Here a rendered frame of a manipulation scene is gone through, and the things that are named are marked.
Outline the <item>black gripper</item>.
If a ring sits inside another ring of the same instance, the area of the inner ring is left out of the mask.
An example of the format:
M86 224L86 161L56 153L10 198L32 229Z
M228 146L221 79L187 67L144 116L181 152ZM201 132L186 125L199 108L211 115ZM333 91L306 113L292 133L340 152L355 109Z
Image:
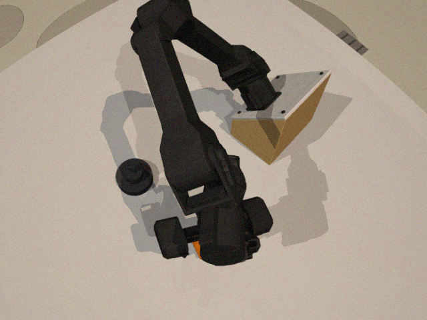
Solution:
M270 232L274 222L264 200L261 197L244 199L240 209L245 215L245 230L255 236ZM161 254L165 259L186 258L188 243L199 241L201 218L197 216L197 225L183 228L177 217L156 221L154 231Z

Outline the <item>black round pedestal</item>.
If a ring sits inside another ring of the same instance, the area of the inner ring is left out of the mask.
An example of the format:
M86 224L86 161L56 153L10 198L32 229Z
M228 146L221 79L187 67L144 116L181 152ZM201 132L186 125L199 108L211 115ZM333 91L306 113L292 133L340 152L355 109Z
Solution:
M116 172L116 181L124 193L139 196L150 189L153 175L146 161L128 159L119 166Z

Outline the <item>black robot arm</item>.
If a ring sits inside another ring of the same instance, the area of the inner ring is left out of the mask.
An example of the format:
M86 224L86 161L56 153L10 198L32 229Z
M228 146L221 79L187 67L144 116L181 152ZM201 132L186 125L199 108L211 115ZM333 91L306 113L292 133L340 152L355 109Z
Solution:
M222 81L239 89L246 111L266 110L281 94L272 87L266 61L245 45L230 45L196 19L189 0L150 0L137 9L131 46L142 64L163 131L165 176L185 216L201 218L200 256L227 266L253 259L260 239L245 230L240 209L246 178L240 157L228 155L213 129L198 116L172 40L218 66ZM204 186L203 193L188 191Z

